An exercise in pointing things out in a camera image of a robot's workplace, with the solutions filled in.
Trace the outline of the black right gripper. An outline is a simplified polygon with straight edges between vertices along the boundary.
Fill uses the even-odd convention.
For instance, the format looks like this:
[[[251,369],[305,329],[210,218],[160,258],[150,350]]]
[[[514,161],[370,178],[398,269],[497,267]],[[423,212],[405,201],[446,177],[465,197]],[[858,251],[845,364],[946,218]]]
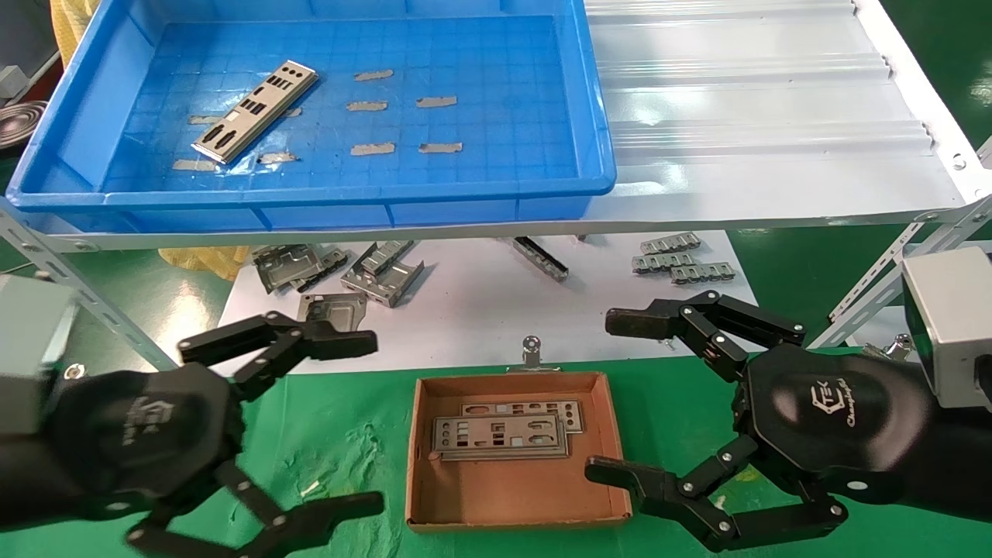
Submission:
[[[829,494],[989,522],[990,413],[940,406],[920,365],[808,352],[802,324],[717,291],[610,308],[604,326],[620,338],[679,339],[724,381],[741,381],[739,426],[759,444],[738,436],[684,477],[606,456],[584,466],[586,479],[629,492],[638,512],[679,523],[705,549],[829,536],[848,518]],[[730,336],[773,349],[748,363]],[[716,508],[710,495],[754,457],[798,504]]]

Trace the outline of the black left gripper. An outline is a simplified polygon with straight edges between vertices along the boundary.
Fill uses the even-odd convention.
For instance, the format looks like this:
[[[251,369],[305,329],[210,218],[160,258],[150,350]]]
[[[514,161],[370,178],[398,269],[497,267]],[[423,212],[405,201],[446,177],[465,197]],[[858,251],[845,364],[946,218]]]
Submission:
[[[261,524],[241,547],[171,532],[177,512],[163,505],[128,531],[127,544],[144,557],[287,557],[325,546],[340,523],[381,515],[383,494],[315,499],[283,511],[232,460],[245,430],[241,403],[304,360],[376,350],[375,332],[338,332],[329,322],[269,312],[181,340],[184,363],[198,364],[59,381],[34,433],[2,435],[2,527],[110,522],[158,504],[188,512],[225,487]],[[207,368],[254,352],[232,384]]]

